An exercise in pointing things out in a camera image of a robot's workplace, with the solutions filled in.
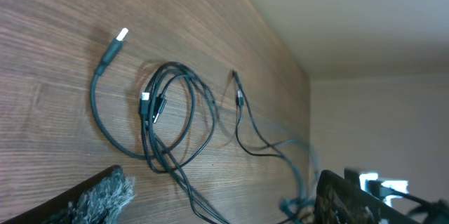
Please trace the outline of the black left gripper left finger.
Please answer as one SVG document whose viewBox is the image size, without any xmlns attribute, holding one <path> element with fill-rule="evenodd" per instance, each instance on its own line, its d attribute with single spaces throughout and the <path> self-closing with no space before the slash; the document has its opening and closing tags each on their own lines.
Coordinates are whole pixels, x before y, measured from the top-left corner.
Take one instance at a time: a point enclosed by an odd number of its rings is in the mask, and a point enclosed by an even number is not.
<svg viewBox="0 0 449 224">
<path fill-rule="evenodd" d="M 135 179 L 113 165 L 3 224 L 117 224 L 134 188 Z"/>
</svg>

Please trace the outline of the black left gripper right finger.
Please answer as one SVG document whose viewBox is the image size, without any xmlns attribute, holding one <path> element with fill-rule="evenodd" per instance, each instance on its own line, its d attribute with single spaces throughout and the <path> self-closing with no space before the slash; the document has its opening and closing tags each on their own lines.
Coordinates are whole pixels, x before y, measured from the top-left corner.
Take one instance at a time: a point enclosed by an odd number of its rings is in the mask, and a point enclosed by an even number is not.
<svg viewBox="0 0 449 224">
<path fill-rule="evenodd" d="M 329 170 L 316 186 L 314 217 L 316 224 L 416 223 Z"/>
</svg>

